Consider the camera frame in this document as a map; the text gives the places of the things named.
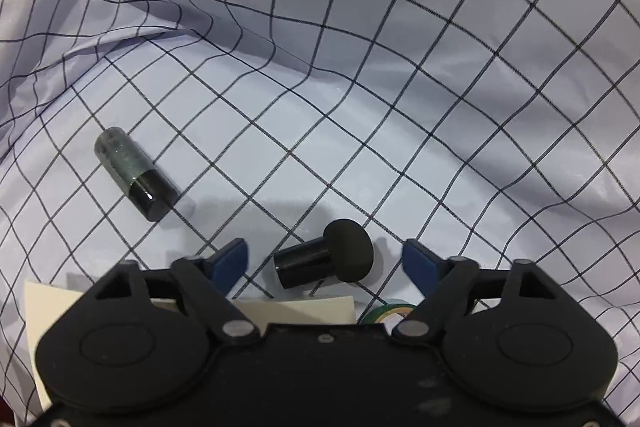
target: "white tablecloth with black grid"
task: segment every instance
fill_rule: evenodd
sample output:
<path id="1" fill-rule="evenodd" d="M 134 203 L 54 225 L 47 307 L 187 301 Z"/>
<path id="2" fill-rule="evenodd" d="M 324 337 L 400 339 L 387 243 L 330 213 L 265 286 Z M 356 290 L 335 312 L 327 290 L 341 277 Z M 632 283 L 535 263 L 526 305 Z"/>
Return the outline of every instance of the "white tablecloth with black grid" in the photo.
<path id="1" fill-rule="evenodd" d="M 416 302 L 402 241 L 536 260 L 613 335 L 607 404 L 640 413 L 640 0 L 0 0 L 0 392 L 38 413 L 26 280 L 85 289 L 235 237 L 234 298 Z M 120 126 L 183 193 L 146 222 L 98 167 Z M 356 285 L 268 261 L 332 219 Z"/>

